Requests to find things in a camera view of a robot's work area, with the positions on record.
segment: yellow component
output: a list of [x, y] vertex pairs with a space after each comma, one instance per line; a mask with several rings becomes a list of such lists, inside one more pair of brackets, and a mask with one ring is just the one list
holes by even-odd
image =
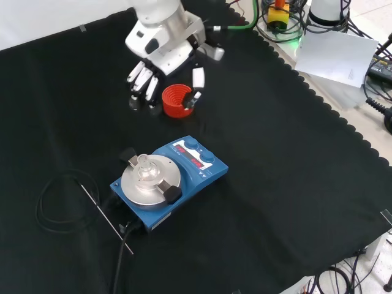
[[[283, 9], [290, 11], [290, 5], [285, 4]], [[279, 29], [287, 29], [288, 17], [290, 15], [287, 12], [276, 10], [273, 6], [268, 9], [268, 19], [267, 22], [273, 27], [278, 27]]]

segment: electronic equipment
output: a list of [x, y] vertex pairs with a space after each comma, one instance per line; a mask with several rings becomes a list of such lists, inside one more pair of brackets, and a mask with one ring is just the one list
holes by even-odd
[[377, 61], [377, 63], [369, 69], [368, 75], [375, 80], [392, 85], [392, 61], [374, 55], [372, 63], [375, 61]]
[[133, 155], [122, 177], [110, 187], [155, 229], [197, 192], [226, 174], [228, 167], [197, 140], [186, 136], [151, 155]]

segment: green cable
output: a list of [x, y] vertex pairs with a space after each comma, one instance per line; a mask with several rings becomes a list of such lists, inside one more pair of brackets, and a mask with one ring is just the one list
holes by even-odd
[[257, 22], [257, 1], [253, 0], [253, 21], [245, 26], [227, 26], [227, 29], [250, 29], [254, 27]]

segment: table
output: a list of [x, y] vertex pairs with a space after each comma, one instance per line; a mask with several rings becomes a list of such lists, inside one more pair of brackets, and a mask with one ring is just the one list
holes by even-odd
[[[223, 1], [200, 3], [185, 6], [236, 21]], [[33, 221], [40, 189], [76, 167], [107, 195], [124, 168], [120, 151], [150, 153], [184, 135], [229, 173], [154, 234], [130, 240], [135, 257], [125, 257], [121, 279], [129, 293], [279, 293], [388, 229], [379, 214], [392, 205], [387, 163], [250, 31], [226, 35], [225, 58], [206, 62], [189, 119], [131, 112], [122, 84], [137, 62], [124, 45], [131, 19], [120, 13], [0, 53], [2, 293], [107, 293], [115, 234], [103, 219], [78, 235], [42, 232]], [[80, 209], [60, 196], [52, 205]]]

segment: white paper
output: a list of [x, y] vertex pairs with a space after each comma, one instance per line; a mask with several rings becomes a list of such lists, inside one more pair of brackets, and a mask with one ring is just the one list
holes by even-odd
[[378, 41], [330, 31], [307, 32], [295, 70], [360, 88]]

